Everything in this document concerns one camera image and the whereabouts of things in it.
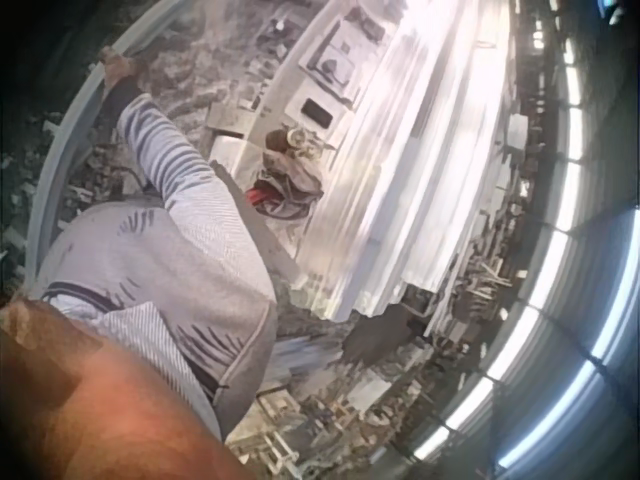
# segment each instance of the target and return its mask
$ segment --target stack of metal profiles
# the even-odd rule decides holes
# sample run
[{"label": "stack of metal profiles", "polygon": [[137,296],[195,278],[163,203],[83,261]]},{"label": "stack of metal profiles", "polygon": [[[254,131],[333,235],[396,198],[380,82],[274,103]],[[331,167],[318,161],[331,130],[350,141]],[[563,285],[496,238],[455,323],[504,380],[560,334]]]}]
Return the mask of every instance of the stack of metal profiles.
[{"label": "stack of metal profiles", "polygon": [[407,284],[438,292],[495,186],[508,2],[463,3],[432,2],[426,29],[401,25],[367,92],[377,101],[337,155],[296,259],[310,276],[298,303],[322,318],[379,315]]}]

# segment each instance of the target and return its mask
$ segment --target striped sleeve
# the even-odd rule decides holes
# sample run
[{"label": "striped sleeve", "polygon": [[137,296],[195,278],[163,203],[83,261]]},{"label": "striped sleeve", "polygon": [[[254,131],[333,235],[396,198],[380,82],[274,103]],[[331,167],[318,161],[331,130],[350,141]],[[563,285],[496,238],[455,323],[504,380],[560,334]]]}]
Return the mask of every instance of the striped sleeve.
[{"label": "striped sleeve", "polygon": [[124,107],[118,131],[182,234],[274,299],[264,262],[227,186],[150,95],[139,94]]}]

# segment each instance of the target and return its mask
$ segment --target hand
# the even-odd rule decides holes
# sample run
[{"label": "hand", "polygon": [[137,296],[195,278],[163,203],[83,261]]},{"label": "hand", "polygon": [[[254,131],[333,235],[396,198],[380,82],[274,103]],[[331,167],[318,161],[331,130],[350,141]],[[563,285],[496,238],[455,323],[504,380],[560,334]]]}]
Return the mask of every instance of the hand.
[{"label": "hand", "polygon": [[100,62],[104,65],[105,95],[126,78],[136,75],[136,65],[133,60],[116,52],[112,47],[104,47],[99,53]]}]

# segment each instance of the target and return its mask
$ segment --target black rectangular object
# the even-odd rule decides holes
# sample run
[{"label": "black rectangular object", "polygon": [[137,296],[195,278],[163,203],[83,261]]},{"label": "black rectangular object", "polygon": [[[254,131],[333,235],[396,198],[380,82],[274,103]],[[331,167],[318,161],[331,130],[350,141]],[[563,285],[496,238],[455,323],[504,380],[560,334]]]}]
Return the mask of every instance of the black rectangular object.
[{"label": "black rectangular object", "polygon": [[304,105],[302,106],[302,113],[322,128],[329,128],[331,122],[333,122],[333,115],[310,98],[307,98],[307,101],[304,102]]}]

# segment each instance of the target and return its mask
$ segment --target skin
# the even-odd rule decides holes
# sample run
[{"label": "skin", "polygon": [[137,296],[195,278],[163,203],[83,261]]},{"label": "skin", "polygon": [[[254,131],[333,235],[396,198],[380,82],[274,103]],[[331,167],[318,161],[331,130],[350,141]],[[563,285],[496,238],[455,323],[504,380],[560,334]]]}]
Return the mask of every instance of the skin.
[{"label": "skin", "polygon": [[[100,60],[107,91],[135,74]],[[45,479],[251,478],[149,364],[45,302],[0,311],[0,421]]]}]

